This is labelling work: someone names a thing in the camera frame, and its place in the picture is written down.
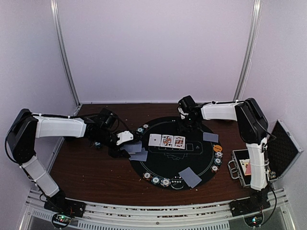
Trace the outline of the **blue-backed playing card deck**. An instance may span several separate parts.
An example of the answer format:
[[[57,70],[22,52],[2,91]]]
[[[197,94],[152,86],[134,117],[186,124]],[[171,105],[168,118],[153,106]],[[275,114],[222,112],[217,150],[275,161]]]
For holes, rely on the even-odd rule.
[[[130,143],[130,144],[124,144],[121,148],[121,150],[125,150],[127,153],[135,154],[137,152],[142,151],[142,143]]]

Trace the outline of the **dealt blue-backed card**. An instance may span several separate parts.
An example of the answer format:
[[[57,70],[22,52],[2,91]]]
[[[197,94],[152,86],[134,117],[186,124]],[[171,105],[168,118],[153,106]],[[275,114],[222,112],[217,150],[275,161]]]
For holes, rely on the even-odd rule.
[[[209,132],[203,132],[203,141],[218,143],[219,135]]]
[[[130,155],[129,160],[146,162],[147,156],[148,156],[148,151],[136,152]]]
[[[187,167],[186,169],[180,171],[178,174],[186,181],[192,181],[197,177],[197,175],[190,167]]]
[[[196,187],[202,181],[202,179],[196,174],[189,174],[184,180],[186,184],[191,188]]]

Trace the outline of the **king of diamonds card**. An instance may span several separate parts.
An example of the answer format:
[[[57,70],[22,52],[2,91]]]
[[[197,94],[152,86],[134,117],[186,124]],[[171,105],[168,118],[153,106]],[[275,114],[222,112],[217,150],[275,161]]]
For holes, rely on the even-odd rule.
[[[186,138],[183,136],[174,136],[172,147],[175,149],[185,149]]]

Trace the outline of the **single green blue poker chip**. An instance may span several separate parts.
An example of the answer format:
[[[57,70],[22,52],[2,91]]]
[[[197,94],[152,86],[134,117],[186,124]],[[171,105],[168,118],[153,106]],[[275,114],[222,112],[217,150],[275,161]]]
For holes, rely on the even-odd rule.
[[[143,130],[142,127],[137,128],[137,132],[138,132],[138,133],[143,133],[143,131],[144,131],[144,130]]]

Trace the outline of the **queen of spades card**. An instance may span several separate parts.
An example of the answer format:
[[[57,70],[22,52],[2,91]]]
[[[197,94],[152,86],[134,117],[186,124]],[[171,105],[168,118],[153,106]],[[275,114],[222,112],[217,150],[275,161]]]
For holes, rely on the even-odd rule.
[[[171,148],[173,147],[173,138],[172,135],[162,135],[161,137],[161,147]]]

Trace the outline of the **ace of diamonds card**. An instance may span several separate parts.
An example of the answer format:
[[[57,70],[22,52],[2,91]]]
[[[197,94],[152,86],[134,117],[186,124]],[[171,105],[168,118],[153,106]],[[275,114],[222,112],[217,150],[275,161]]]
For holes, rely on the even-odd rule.
[[[162,138],[161,134],[150,134],[148,146],[155,146],[155,147],[161,146],[161,138]]]

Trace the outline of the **orange big blind button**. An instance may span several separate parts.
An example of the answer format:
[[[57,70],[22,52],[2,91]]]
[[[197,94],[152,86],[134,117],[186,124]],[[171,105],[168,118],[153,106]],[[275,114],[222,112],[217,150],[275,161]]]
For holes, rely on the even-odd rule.
[[[222,152],[223,151],[223,148],[220,146],[220,145],[214,145],[213,146],[213,150],[215,152]]]

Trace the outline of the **white blue poker chip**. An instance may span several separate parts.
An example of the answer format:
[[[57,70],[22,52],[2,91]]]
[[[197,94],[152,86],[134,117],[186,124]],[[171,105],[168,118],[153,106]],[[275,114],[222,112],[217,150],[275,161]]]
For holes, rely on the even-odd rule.
[[[215,157],[221,159],[221,158],[223,157],[223,153],[220,152],[220,151],[219,151],[219,152],[216,152],[216,153],[215,153]]]
[[[168,186],[170,186],[170,184],[171,184],[171,181],[170,181],[169,178],[162,178],[161,181],[160,181],[160,185],[162,187],[168,187]]]

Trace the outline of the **clear round dealer button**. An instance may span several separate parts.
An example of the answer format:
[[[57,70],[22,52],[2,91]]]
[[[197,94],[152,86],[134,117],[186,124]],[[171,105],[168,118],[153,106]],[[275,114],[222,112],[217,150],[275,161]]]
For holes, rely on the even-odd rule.
[[[175,190],[181,190],[185,186],[185,182],[180,176],[175,176],[170,180],[170,182],[171,182],[170,186]]]

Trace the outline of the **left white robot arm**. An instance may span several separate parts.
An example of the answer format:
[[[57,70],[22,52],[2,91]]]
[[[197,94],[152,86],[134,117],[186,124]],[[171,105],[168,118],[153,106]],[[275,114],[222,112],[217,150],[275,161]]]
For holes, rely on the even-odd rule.
[[[87,138],[109,147],[115,157],[121,156],[120,146],[135,139],[126,128],[113,131],[115,122],[123,124],[118,115],[108,109],[89,115],[47,115],[21,109],[5,138],[5,151],[10,160],[30,177],[59,213],[69,209],[69,202],[60,186],[46,169],[53,159],[51,149],[62,138]]]

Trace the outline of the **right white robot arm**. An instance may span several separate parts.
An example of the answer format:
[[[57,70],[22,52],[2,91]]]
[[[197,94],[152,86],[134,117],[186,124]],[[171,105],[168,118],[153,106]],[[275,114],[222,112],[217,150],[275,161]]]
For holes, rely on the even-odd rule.
[[[254,98],[232,102],[196,103],[188,95],[178,102],[181,121],[179,131],[192,131],[201,127],[203,120],[236,121],[239,134],[245,143],[251,166],[250,188],[252,197],[246,200],[249,211],[257,211],[270,189],[268,183],[268,159],[265,150],[268,143],[268,121]]]

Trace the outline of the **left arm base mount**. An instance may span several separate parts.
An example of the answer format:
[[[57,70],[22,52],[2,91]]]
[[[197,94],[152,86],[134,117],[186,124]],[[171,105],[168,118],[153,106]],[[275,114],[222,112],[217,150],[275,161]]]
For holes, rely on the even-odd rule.
[[[67,199],[65,195],[47,196],[44,204],[44,209],[54,212],[51,223],[57,229],[68,227],[75,217],[82,218],[85,207],[84,202]]]

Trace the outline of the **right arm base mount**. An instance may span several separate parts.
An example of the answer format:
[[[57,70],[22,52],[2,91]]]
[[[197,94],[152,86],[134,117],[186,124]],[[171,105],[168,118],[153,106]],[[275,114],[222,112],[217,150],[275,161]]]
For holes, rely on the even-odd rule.
[[[230,210],[233,217],[244,216],[244,222],[249,227],[260,227],[264,221],[264,209],[270,208],[270,202],[268,200],[258,203],[249,198],[241,200],[233,200],[229,203]]]

